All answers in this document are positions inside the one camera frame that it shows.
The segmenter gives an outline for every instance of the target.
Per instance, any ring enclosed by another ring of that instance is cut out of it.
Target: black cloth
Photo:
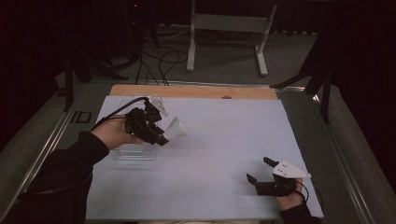
[[[312,217],[306,203],[292,207],[291,209],[280,211],[280,216],[284,224],[319,224],[318,217]]]
[[[73,146],[56,149],[47,157],[25,197],[11,208],[1,224],[85,223],[92,168],[107,155],[108,149],[99,138],[91,133],[80,133]],[[42,194],[49,189],[70,186],[74,188]],[[311,217],[305,204],[282,211],[280,215],[285,224],[320,223],[317,217]]]

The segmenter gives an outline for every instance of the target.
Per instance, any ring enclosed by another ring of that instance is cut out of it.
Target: white table
[[[283,105],[278,100],[221,100],[165,97],[167,127],[178,116],[188,136],[172,139],[155,161],[97,163],[87,219],[241,220],[277,219],[273,197],[256,195],[246,174],[271,181],[263,157],[306,169]],[[118,108],[108,96],[99,118]],[[312,183],[308,207],[323,217]]]

